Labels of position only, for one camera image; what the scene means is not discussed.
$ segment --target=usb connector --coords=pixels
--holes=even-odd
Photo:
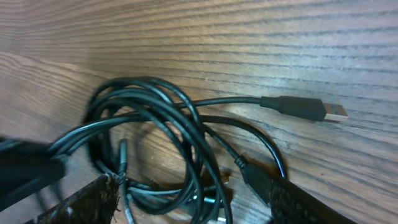
[[[322,100],[294,96],[261,97],[260,106],[271,108],[282,114],[309,119],[312,121],[347,120],[346,111],[341,105],[324,103]]]
[[[217,221],[219,221],[219,222],[226,222],[225,209],[220,208],[220,209],[218,210]]]
[[[344,122],[348,119],[347,112],[343,106],[330,103],[324,103],[323,106],[326,109],[325,121]]]

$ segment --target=wood grain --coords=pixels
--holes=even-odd
[[[347,217],[398,223],[397,21],[395,0],[2,0],[1,134],[54,140],[79,123],[96,86],[119,76],[161,77],[193,99],[321,98],[344,105],[349,120],[312,123],[252,105],[200,111],[266,131],[287,158],[292,182]],[[151,126],[124,128],[135,146],[132,176],[181,181],[182,160],[165,136]],[[239,151],[272,164],[254,136],[215,129]],[[215,151],[239,190],[235,222],[264,223],[269,211],[258,208],[228,155]],[[68,194],[95,176],[84,156],[76,163],[87,171],[72,169]],[[13,207],[0,220],[26,221],[34,212],[16,213],[33,206]],[[137,213],[141,223],[171,222]]]

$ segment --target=cable connector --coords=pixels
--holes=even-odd
[[[273,178],[267,174],[263,168],[248,162],[242,166],[241,173],[243,180],[249,189],[257,196],[257,198],[265,205],[269,206],[270,192],[272,188]]]
[[[127,172],[127,139],[121,139],[119,141],[119,183],[123,183],[126,180]]]
[[[219,221],[219,222],[226,222],[225,209],[224,209],[224,208],[220,208],[220,209],[218,210],[217,221]]]
[[[309,119],[312,121],[347,120],[346,111],[341,105],[324,103],[322,100],[294,96],[262,96],[260,106],[279,111],[281,114]]]

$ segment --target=wooden surface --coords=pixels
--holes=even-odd
[[[266,131],[287,158],[291,181],[347,217],[398,223],[397,21],[395,0],[2,0],[0,134],[52,141],[79,123],[96,86],[120,76],[162,77],[193,99],[321,98],[344,105],[349,120],[313,123],[251,105],[200,110]],[[128,130],[131,142],[141,140],[132,143],[139,149],[129,153],[130,175],[181,181],[181,158],[164,136],[150,126]],[[254,136],[217,130],[248,157],[272,164]],[[239,189],[235,223],[265,223],[269,211],[232,159],[216,151]],[[71,163],[66,194],[95,178],[83,150]],[[39,212],[28,198],[0,213],[0,222]],[[136,213],[140,223],[172,222]]]

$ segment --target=cable plug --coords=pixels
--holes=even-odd
[[[343,122],[348,118],[341,105],[324,103],[322,100],[294,96],[262,96],[260,106],[279,111],[281,114],[312,121]]]
[[[228,185],[229,179],[227,175],[222,175],[221,180],[224,183],[224,185]],[[228,203],[231,204],[232,199],[233,199],[233,191],[232,189],[226,188],[226,193],[227,193],[227,198],[228,198]],[[214,209],[214,203],[216,202],[216,190],[215,188],[213,190],[207,190],[205,191],[205,198],[204,198],[204,205],[203,209],[201,211],[202,214],[206,214],[210,212],[211,210]],[[189,215],[193,215],[197,209],[196,205],[196,199],[197,196],[194,195],[190,201],[188,201],[185,205],[180,207],[182,211]],[[224,207],[222,206],[222,203],[220,204],[220,207],[218,209],[218,213],[216,213],[213,217],[211,217],[211,220],[213,221],[219,221],[219,222],[225,222],[226,217],[225,217],[225,211]]]
[[[243,156],[235,160],[235,163],[241,169],[245,184],[265,206],[269,207],[272,177],[264,172],[263,168],[248,162]]]
[[[119,170],[118,170],[119,181],[124,182],[126,180],[127,172],[127,139],[121,139],[119,141]]]

